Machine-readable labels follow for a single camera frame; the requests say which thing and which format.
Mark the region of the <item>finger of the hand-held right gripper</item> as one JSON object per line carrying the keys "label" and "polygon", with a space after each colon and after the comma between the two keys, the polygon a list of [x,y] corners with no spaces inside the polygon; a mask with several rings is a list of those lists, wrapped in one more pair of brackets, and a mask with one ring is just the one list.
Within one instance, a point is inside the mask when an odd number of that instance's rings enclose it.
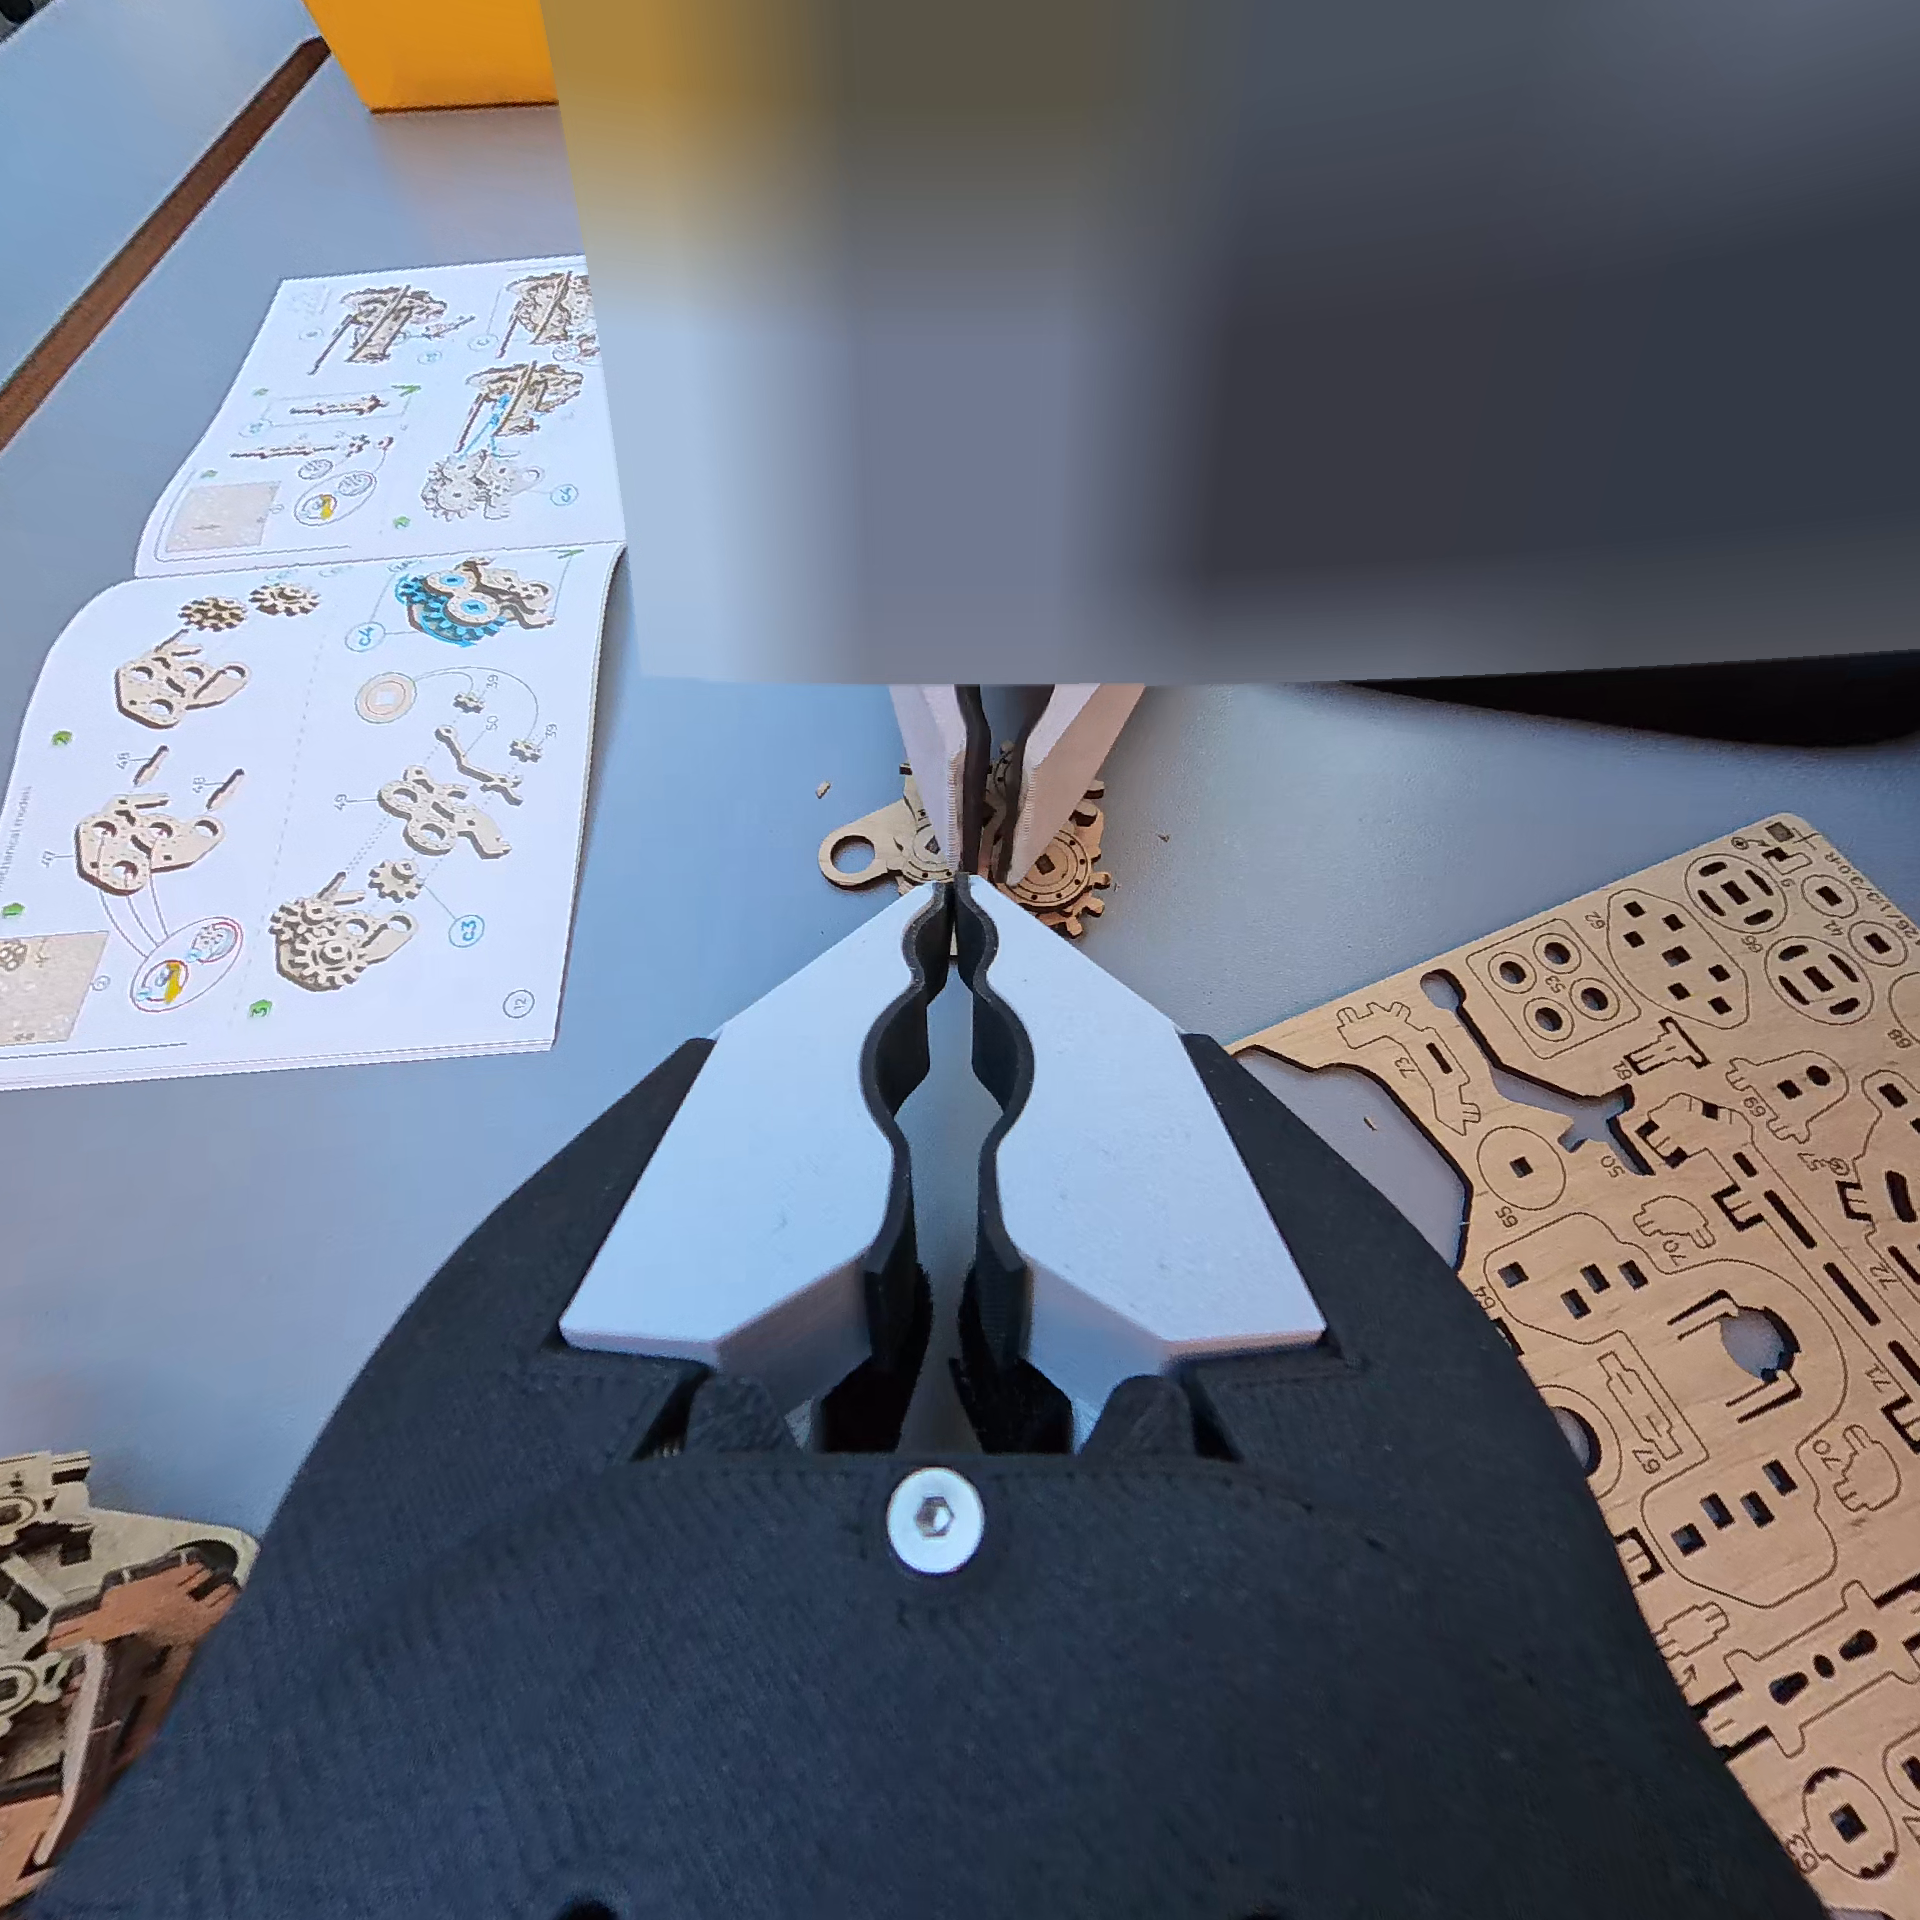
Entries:
{"label": "finger of the hand-held right gripper", "polygon": [[941,855],[979,873],[988,818],[988,714],[979,684],[889,687],[902,747]]}
{"label": "finger of the hand-held right gripper", "polygon": [[1014,745],[991,876],[1021,881],[1073,818],[1118,734],[1141,703],[1143,684],[1054,684]]}

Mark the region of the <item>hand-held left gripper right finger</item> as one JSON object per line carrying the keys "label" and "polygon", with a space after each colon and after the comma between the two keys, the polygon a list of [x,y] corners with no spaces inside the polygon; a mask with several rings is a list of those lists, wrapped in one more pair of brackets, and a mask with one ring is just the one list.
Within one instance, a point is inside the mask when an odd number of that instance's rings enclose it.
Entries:
{"label": "hand-held left gripper right finger", "polygon": [[1117,1386],[1327,1334],[1182,1029],[1011,896],[954,883],[981,1148],[954,1380],[987,1452],[1069,1452]]}

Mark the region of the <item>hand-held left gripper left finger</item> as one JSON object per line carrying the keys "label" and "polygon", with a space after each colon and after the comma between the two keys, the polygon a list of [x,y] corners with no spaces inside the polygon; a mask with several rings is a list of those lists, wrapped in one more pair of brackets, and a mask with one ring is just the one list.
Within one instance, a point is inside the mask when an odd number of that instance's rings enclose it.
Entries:
{"label": "hand-held left gripper left finger", "polygon": [[725,1021],[561,1317],[582,1350],[699,1362],[894,1452],[924,1364],[904,1100],[929,1065],[953,886],[902,896]]}

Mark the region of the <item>small wooden gear assembly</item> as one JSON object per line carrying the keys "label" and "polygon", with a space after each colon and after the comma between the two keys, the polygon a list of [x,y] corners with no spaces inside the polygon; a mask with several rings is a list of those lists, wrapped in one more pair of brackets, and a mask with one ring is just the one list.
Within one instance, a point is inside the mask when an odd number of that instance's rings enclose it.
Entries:
{"label": "small wooden gear assembly", "polygon": [[[819,848],[822,878],[841,889],[892,879],[902,896],[933,881],[948,881],[954,865],[942,851],[908,762],[899,763],[901,799],[831,830]],[[1105,910],[1112,873],[1102,868],[1105,780],[1091,780],[1069,819],[1044,851],[1000,889],[1071,940],[1085,933],[1086,916]]]}

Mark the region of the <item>grey desk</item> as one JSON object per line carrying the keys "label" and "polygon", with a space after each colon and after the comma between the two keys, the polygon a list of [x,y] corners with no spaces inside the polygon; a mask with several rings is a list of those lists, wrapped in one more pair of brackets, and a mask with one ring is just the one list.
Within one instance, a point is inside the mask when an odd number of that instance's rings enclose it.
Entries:
{"label": "grey desk", "polygon": [[[332,61],[5,449],[5,762],[286,276],[567,252],[558,114],[369,114]],[[5,1448],[264,1533],[470,1230],[595,1116],[843,938],[819,876],[901,792],[889,695],[639,667],[615,588],[558,1041],[540,1054],[5,1094]],[[1916,910],[1916,735],[1755,745],[1346,685],[1147,693],[1085,949],[1233,1041],[1784,807]]]}

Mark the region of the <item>laser-cut plywood parts sheet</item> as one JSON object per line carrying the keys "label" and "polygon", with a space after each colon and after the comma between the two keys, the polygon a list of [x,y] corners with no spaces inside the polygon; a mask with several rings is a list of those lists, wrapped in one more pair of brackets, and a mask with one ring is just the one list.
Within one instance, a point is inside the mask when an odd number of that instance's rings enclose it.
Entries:
{"label": "laser-cut plywood parts sheet", "polygon": [[1773,813],[1233,1052],[1371,1076],[1705,1733],[1834,1912],[1916,1915],[1918,932]]}

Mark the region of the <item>white instruction booklet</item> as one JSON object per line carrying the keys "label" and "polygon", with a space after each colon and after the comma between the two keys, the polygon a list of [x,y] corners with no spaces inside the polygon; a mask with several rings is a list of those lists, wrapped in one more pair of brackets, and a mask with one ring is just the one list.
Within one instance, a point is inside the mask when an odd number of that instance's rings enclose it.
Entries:
{"label": "white instruction booklet", "polygon": [[624,547],[582,253],[286,280],[61,631],[6,1092],[555,1046]]}

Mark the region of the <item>partly built wooden model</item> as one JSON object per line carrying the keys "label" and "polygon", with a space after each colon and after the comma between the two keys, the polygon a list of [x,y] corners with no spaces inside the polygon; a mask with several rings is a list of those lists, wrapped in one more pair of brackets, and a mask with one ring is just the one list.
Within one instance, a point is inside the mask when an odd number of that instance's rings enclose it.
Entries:
{"label": "partly built wooden model", "polygon": [[89,1452],[3,1460],[3,1905],[22,1901],[146,1749],[258,1542],[99,1506]]}

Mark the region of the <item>yellow box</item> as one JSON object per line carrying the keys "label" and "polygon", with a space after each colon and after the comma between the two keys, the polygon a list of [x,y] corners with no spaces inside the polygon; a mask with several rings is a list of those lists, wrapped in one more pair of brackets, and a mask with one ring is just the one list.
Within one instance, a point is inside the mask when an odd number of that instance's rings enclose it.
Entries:
{"label": "yellow box", "polygon": [[538,2],[305,2],[373,112],[556,104]]}

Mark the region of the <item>adjacent grey table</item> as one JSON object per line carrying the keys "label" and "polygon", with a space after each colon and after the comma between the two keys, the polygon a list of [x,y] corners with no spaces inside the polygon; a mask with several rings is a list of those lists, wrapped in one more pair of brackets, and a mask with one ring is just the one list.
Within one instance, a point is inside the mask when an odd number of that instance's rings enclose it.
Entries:
{"label": "adjacent grey table", "polygon": [[58,2],[5,38],[5,377],[313,34],[299,2]]}

